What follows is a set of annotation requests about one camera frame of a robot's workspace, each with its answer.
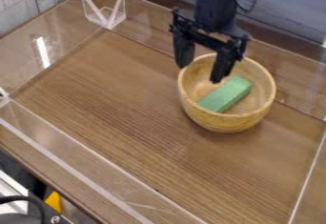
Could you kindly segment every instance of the robotic arm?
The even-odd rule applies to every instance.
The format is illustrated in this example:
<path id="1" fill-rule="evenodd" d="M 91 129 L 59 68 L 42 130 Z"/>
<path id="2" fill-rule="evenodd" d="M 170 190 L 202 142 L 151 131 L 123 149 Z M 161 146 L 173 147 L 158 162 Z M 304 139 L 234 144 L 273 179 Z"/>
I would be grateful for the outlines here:
<path id="1" fill-rule="evenodd" d="M 245 11 L 238 0 L 197 0 L 195 13 L 190 10 L 175 9 L 174 34 L 175 59 L 181 68 L 186 67 L 194 60 L 195 43 L 218 52 L 214 63 L 210 81 L 221 82 L 225 76 L 230 75 L 235 61 L 243 58 L 247 41 L 251 35 L 235 25 L 237 7 Z M 231 39 L 223 42 L 209 36 L 211 32 L 219 32 Z"/>

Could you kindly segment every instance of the wooden bowl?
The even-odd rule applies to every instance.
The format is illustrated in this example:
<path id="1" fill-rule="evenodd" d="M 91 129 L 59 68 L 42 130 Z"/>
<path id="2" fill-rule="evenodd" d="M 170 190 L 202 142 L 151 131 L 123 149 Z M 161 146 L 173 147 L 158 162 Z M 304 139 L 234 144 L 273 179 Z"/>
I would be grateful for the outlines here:
<path id="1" fill-rule="evenodd" d="M 267 69 L 245 58 L 242 62 L 237 62 L 231 75 L 219 84 L 211 84 L 209 77 L 214 61 L 215 54 L 206 54 L 182 69 L 178 76 L 182 107 L 190 118 L 206 129 L 215 132 L 242 132 L 254 127 L 270 111 L 277 94 L 275 81 Z M 197 102 L 234 75 L 253 82 L 251 93 L 225 113 L 201 107 Z"/>

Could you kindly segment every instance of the bowl rim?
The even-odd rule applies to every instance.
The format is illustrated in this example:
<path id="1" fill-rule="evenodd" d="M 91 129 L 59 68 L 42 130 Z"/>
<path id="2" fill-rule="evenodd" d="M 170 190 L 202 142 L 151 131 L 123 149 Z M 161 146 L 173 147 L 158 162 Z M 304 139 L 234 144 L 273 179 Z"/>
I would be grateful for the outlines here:
<path id="1" fill-rule="evenodd" d="M 217 54 L 215 53 L 209 53 L 209 54 L 203 54 L 201 56 L 198 56 L 195 59 L 194 59 L 194 62 L 190 64 L 190 66 L 198 62 L 199 60 L 202 60 L 203 58 L 207 58 L 209 56 L 215 56 Z M 255 60 L 253 60 L 251 58 L 249 57 L 245 57 L 243 59 L 246 59 L 246 61 L 254 63 L 263 71 L 263 73 L 266 74 L 267 78 L 269 78 L 269 81 L 271 83 L 271 93 L 270 93 L 270 96 L 266 100 L 266 102 L 263 103 L 262 107 L 253 110 L 251 112 L 245 112 L 245 113 L 218 113 L 218 112 L 213 112 L 210 111 L 209 109 L 203 108 L 202 106 L 198 105 L 198 103 L 190 98 L 185 88 L 183 88 L 183 85 L 182 85 L 182 78 L 183 78 L 183 75 L 185 75 L 185 72 L 187 71 L 187 67 L 185 67 L 181 71 L 179 71 L 179 74 L 178 74 L 178 89 L 179 89 L 179 92 L 181 92 L 181 95 L 183 96 L 183 99 L 187 100 L 187 102 L 197 108 L 199 109 L 202 112 L 206 112 L 206 113 L 210 113 L 211 115 L 219 115 L 219 116 L 225 116 L 225 117 L 229 117 L 229 118 L 241 118 L 241 117 L 247 117 L 250 115 L 254 115 L 257 113 L 261 113 L 263 112 L 273 104 L 274 102 L 274 99 L 275 99 L 275 96 L 277 96 L 277 84 L 275 84 L 275 80 L 274 80 L 274 77 L 273 75 L 270 74 L 269 70 L 262 66 L 262 64 L 259 62 L 257 62 Z"/>

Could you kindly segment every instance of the wooden table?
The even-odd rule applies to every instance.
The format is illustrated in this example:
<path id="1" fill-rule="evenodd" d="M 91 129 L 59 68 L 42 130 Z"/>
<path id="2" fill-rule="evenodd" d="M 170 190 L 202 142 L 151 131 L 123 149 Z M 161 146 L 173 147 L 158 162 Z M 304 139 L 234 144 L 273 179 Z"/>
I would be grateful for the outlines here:
<path id="1" fill-rule="evenodd" d="M 72 10 L 74 0 L 63 5 Z M 135 20 L 122 28 L 138 29 Z M 325 67 L 254 41 L 249 56 L 274 74 L 279 102 L 251 130 L 209 132 L 187 118 L 179 105 L 169 33 L 155 23 L 150 33 L 150 38 L 134 38 L 161 51 L 99 30 L 12 96 L 82 143 L 72 149 L 71 139 L 52 129 L 46 131 L 40 122 L 19 122 L 47 149 L 66 156 L 66 163 L 59 164 L 62 159 L 31 147 L 3 126 L 2 148 L 102 223 L 287 223 L 325 135 Z M 110 201 L 104 190 L 118 176 L 102 167 L 107 160 L 190 215 L 157 210 L 142 193 L 131 193 L 132 203 L 124 201 L 120 207 Z M 321 167 L 314 179 L 324 175 Z M 321 182 L 314 186 L 320 192 L 304 199 L 305 210 L 300 210 L 304 213 L 295 223 L 313 223 L 324 215 Z M 130 207 L 155 221 L 135 218 L 139 215 Z"/>

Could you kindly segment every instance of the green block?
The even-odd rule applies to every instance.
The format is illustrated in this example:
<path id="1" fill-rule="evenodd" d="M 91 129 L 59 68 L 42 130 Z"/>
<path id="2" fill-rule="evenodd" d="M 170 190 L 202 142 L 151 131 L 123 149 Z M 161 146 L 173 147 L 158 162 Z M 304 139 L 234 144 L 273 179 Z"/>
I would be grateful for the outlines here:
<path id="1" fill-rule="evenodd" d="M 253 83 L 237 75 L 221 88 L 201 99 L 198 104 L 210 111 L 225 112 L 249 95 L 251 87 Z"/>

